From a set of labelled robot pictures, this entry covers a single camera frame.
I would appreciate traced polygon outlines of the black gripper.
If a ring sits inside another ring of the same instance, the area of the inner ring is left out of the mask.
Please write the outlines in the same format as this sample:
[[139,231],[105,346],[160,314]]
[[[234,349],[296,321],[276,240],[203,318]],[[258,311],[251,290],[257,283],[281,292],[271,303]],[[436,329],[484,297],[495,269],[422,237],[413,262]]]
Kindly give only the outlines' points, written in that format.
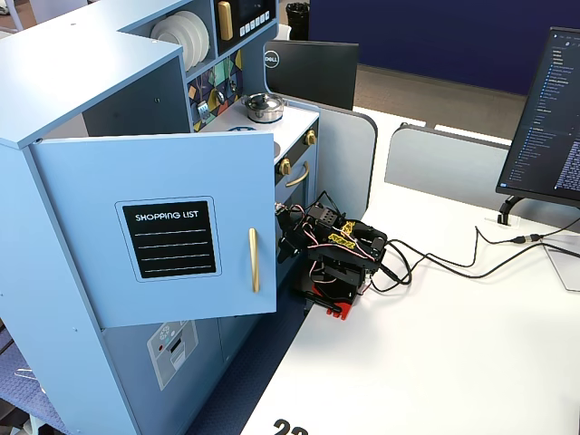
[[[293,229],[294,211],[285,204],[275,204],[275,217],[281,230]],[[345,217],[332,208],[315,204],[306,212],[298,228],[309,232],[315,238],[328,238],[337,233],[345,224]],[[285,234],[278,240],[277,263],[283,264],[287,258],[294,258],[301,252],[301,241],[297,234]]]

